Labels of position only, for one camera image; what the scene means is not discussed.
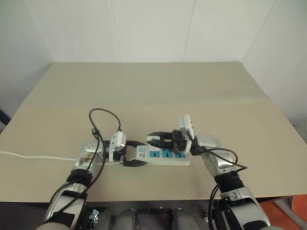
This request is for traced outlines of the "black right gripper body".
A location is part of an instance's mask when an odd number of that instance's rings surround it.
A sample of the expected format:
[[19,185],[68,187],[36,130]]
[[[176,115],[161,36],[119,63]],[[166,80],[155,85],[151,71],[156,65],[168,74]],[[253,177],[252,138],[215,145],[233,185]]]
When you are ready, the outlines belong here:
[[182,134],[180,130],[173,130],[171,132],[174,153],[188,153],[189,152],[189,139]]

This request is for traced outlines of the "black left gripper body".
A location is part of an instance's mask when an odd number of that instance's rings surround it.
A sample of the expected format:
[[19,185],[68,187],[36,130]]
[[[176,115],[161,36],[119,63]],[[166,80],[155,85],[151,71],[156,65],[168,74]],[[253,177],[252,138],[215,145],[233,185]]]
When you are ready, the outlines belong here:
[[113,157],[112,157],[113,161],[124,165],[126,162],[126,153],[127,153],[127,146],[122,148],[119,147],[113,148]]

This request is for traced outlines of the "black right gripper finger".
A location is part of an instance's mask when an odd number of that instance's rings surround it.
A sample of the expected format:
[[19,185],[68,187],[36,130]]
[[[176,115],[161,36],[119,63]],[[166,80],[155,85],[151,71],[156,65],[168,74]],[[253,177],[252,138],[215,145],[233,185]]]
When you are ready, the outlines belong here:
[[163,141],[163,140],[149,140],[147,143],[151,146],[154,146],[156,148],[160,149],[173,149],[174,143],[172,141]]
[[163,131],[158,131],[158,132],[153,132],[153,133],[150,133],[148,135],[149,137],[159,137],[160,139],[172,139],[173,138],[173,135],[171,132],[163,132]]

